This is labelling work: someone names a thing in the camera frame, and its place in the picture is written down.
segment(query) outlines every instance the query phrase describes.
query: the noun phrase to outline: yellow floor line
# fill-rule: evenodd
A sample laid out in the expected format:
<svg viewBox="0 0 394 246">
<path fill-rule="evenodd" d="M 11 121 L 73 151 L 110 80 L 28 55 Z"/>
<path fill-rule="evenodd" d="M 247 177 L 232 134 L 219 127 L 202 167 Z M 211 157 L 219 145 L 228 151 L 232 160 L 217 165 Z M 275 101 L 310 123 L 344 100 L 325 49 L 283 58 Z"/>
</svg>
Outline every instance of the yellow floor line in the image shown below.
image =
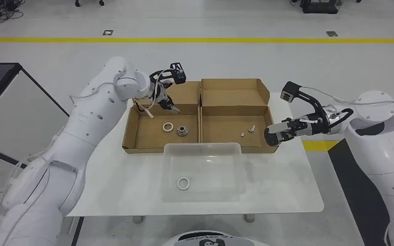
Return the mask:
<svg viewBox="0 0 394 246">
<path fill-rule="evenodd" d="M 288 44 L 394 44 L 394 38 L 29 38 L 0 37 L 0 42 L 33 43 L 288 43 Z"/>
<path fill-rule="evenodd" d="M 305 151 L 329 151 L 338 141 L 303 141 Z"/>
</svg>

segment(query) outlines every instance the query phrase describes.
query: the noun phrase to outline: white table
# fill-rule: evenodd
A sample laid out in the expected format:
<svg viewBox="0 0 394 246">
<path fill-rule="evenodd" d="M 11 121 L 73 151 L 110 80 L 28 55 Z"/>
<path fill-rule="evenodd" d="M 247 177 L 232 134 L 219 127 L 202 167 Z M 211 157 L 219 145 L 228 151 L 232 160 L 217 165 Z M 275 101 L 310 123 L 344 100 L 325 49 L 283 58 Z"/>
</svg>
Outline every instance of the white table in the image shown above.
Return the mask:
<svg viewBox="0 0 394 246">
<path fill-rule="evenodd" d="M 291 117 L 288 103 L 272 93 L 275 123 Z M 87 164 L 85 190 L 68 216 L 207 215 L 320 212 L 324 205 L 300 138 L 274 154 L 249 154 L 246 192 L 237 202 L 163 202 L 161 154 L 122 149 L 127 112 L 97 146 Z"/>
</svg>

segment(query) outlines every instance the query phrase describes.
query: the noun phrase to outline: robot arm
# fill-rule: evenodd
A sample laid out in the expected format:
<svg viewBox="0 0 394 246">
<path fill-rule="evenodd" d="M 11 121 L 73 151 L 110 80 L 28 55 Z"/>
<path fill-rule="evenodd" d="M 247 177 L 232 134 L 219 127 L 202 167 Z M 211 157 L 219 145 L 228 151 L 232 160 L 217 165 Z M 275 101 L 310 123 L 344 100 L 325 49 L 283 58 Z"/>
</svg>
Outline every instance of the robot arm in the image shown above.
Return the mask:
<svg viewBox="0 0 394 246">
<path fill-rule="evenodd" d="M 147 76 L 115 57 L 78 97 L 71 97 L 74 108 L 66 126 L 12 180 L 3 197 L 8 212 L 0 225 L 0 245 L 55 245 L 63 216 L 83 192 L 87 161 L 124 114 L 127 100 L 150 98 L 178 112 L 166 94 L 171 78 L 176 84 L 186 81 L 180 63 Z"/>
<path fill-rule="evenodd" d="M 385 122 L 393 116 L 392 103 L 379 103 L 393 101 L 393 98 L 384 92 L 369 91 L 345 105 L 321 106 L 317 99 L 301 92 L 300 88 L 302 87 L 293 82 L 287 82 L 281 98 L 289 103 L 299 98 L 311 104 L 315 112 L 269 125 L 264 131 L 264 137 L 270 146 L 277 146 L 281 142 L 302 135 L 344 133 L 349 125 L 354 129 L 365 129 Z"/>
<path fill-rule="evenodd" d="M 271 146 L 301 135 L 343 133 L 360 169 L 375 184 L 385 202 L 390 215 L 382 239 L 387 242 L 389 235 L 394 245 L 394 230 L 390 225 L 394 221 L 394 104 L 393 98 L 384 92 L 369 91 L 361 94 L 352 102 L 339 105 L 321 106 L 306 93 L 300 92 L 301 86 L 288 82 L 281 98 L 291 103 L 299 98 L 311 104 L 315 112 L 295 119 L 287 118 L 282 123 L 269 125 L 264 132 L 267 143 Z M 384 122 L 384 130 L 373 136 L 361 136 L 356 130 L 365 129 Z"/>
</svg>

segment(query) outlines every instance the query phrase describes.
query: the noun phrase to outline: open cardboard box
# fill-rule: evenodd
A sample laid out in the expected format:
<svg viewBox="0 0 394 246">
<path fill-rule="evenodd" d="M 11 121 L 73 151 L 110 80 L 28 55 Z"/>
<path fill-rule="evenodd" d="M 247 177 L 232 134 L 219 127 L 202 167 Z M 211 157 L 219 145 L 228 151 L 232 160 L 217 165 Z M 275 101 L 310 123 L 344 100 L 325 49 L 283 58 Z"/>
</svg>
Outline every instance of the open cardboard box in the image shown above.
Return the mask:
<svg viewBox="0 0 394 246">
<path fill-rule="evenodd" d="M 180 113 L 173 114 L 155 104 L 150 110 L 154 115 L 151 118 L 146 112 L 140 112 L 137 105 L 134 105 L 130 109 L 123 138 L 123 149 L 127 153 L 162 153 L 167 143 L 199 143 L 200 82 L 173 85 L 168 88 L 167 92 Z M 146 108 L 149 102 L 148 100 L 139 101 Z M 166 122 L 174 125 L 171 132 L 163 131 L 163 125 Z M 177 135 L 177 127 L 181 125 L 189 129 L 189 133 L 184 137 Z"/>
<path fill-rule="evenodd" d="M 242 153 L 273 153 L 264 139 L 272 125 L 270 92 L 260 79 L 203 79 L 201 83 L 202 143 L 241 145 Z M 254 133 L 248 130 L 255 125 Z"/>
</svg>

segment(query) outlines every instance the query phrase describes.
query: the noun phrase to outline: transparent plastic bin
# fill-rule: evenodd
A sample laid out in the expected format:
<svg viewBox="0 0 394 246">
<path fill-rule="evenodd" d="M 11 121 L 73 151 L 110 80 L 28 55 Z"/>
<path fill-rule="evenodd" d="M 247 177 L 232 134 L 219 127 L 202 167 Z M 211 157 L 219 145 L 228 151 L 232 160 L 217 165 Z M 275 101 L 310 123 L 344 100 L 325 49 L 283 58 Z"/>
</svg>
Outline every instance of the transparent plastic bin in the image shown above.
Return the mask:
<svg viewBox="0 0 394 246">
<path fill-rule="evenodd" d="M 163 164 L 165 202 L 237 201 L 246 191 L 238 143 L 169 143 L 164 147 Z M 177 185 L 182 177 L 190 181 L 186 190 Z"/>
</svg>

